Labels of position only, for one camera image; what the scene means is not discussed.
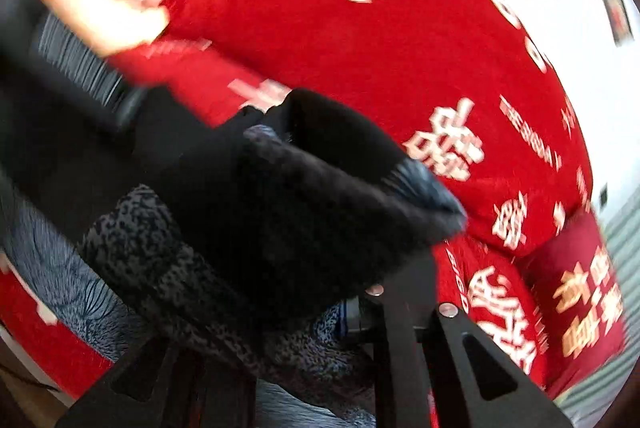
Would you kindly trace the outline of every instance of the red pillow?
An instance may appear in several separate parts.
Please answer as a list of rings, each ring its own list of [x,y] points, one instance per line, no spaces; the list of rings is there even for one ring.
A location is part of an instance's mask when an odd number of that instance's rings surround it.
[[[478,270],[468,296],[469,317],[540,388],[547,383],[547,358],[538,307],[518,269],[503,255],[478,244]]]
[[[573,217],[518,265],[540,306],[548,344],[547,392],[557,397],[624,348],[615,271],[591,212]]]
[[[0,272],[0,320],[9,334],[64,392],[77,399],[111,368],[60,321],[47,325],[12,272]]]
[[[591,192],[558,76],[504,0],[156,2],[166,35],[110,61],[130,80],[168,84],[209,124],[245,101],[278,101],[266,78],[335,98],[441,178],[472,236],[519,256],[555,234],[558,202],[572,214]]]
[[[466,234],[459,234],[433,248],[432,253],[437,268],[438,303],[453,303],[468,315],[469,300],[466,290],[473,275],[470,268],[476,266],[476,261],[475,254],[468,248],[467,243]]]

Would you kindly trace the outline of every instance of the red bedspread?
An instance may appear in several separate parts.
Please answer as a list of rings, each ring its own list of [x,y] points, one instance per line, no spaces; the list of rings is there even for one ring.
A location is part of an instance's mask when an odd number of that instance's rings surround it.
[[[336,98],[428,164],[497,249],[531,252],[590,196],[571,105],[503,0],[143,2],[170,24],[110,58],[132,81],[170,85],[213,125],[277,103],[266,78]]]

